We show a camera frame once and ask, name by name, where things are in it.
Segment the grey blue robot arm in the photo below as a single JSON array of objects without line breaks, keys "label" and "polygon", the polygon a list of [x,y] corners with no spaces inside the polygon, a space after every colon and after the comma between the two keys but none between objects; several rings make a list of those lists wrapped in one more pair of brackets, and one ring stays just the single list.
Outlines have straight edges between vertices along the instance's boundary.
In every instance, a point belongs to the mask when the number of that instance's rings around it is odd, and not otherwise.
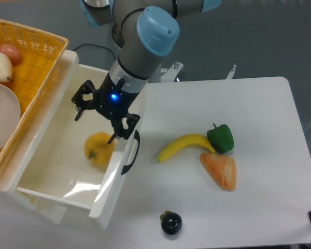
[{"label": "grey blue robot arm", "polygon": [[99,88],[86,80],[72,98],[78,120],[85,110],[96,110],[110,120],[114,130],[109,138],[127,140],[140,116],[130,114],[134,102],[162,59],[173,49],[180,35],[177,18],[205,13],[221,1],[81,1],[91,23],[112,23],[121,47]]}]

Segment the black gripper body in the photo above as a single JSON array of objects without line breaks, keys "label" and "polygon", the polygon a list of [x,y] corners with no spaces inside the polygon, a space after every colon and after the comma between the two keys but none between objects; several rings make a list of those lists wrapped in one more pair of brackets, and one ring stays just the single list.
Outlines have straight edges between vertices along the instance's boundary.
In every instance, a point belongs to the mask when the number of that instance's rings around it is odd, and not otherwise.
[{"label": "black gripper body", "polygon": [[93,93],[97,111],[109,120],[119,122],[123,118],[140,120],[140,115],[129,113],[129,108],[138,96],[138,93],[129,93],[119,88],[111,80],[109,73],[100,87]]}]

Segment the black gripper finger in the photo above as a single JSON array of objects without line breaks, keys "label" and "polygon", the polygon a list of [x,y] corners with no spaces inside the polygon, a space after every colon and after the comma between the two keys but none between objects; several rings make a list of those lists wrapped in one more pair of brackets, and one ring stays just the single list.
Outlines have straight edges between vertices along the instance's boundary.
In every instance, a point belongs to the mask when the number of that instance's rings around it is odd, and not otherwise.
[{"label": "black gripper finger", "polygon": [[[71,102],[76,105],[77,115],[75,117],[75,121],[78,121],[80,119],[85,110],[96,109],[96,103],[95,100],[93,99],[93,94],[96,91],[97,89],[95,88],[93,82],[88,79],[80,86],[80,88],[74,94],[74,96],[71,99]],[[91,99],[85,100],[83,98],[84,95],[91,95]]]},{"label": "black gripper finger", "polygon": [[108,140],[107,144],[111,144],[114,139],[123,138],[127,140],[134,131],[137,123],[140,120],[140,115],[127,113],[125,117],[111,117],[111,126],[114,130],[113,135]]}]

